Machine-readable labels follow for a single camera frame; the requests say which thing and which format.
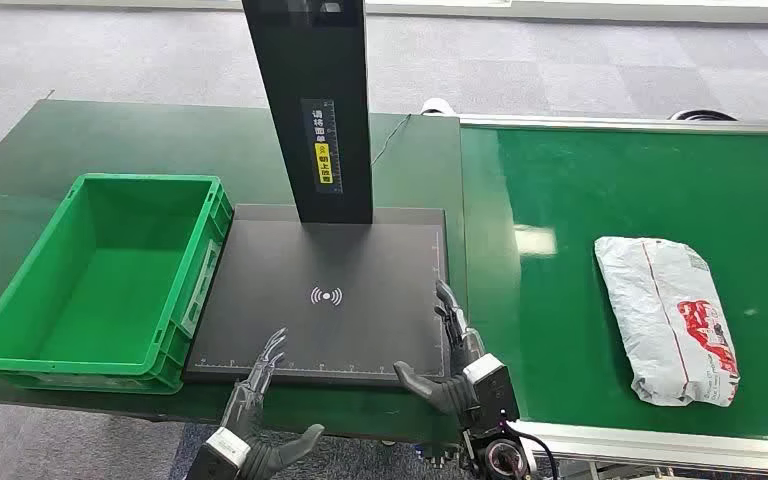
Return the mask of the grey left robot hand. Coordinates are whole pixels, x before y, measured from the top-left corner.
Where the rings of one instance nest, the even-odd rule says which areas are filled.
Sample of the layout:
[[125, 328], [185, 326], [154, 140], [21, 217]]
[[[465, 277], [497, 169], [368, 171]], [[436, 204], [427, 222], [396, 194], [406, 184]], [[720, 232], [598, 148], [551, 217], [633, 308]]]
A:
[[270, 479], [317, 446], [325, 427], [313, 424], [297, 439], [280, 446], [270, 446], [260, 436], [265, 393], [272, 375], [284, 357], [287, 328], [275, 331], [256, 357], [245, 380], [234, 385], [221, 426], [249, 446], [241, 463], [238, 479]]

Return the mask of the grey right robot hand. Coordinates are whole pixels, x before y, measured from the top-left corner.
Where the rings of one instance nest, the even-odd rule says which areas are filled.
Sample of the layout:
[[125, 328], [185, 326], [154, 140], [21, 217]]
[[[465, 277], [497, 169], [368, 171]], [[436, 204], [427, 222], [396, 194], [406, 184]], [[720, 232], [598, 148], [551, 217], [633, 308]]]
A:
[[424, 399], [443, 414], [462, 415], [478, 404], [474, 389], [463, 370], [485, 353], [479, 332], [468, 325], [464, 310], [458, 303], [451, 287], [437, 280], [435, 293], [442, 302], [435, 306], [449, 341], [451, 374], [442, 382], [434, 382], [419, 376], [403, 361], [396, 361], [393, 368], [400, 384], [408, 391]]

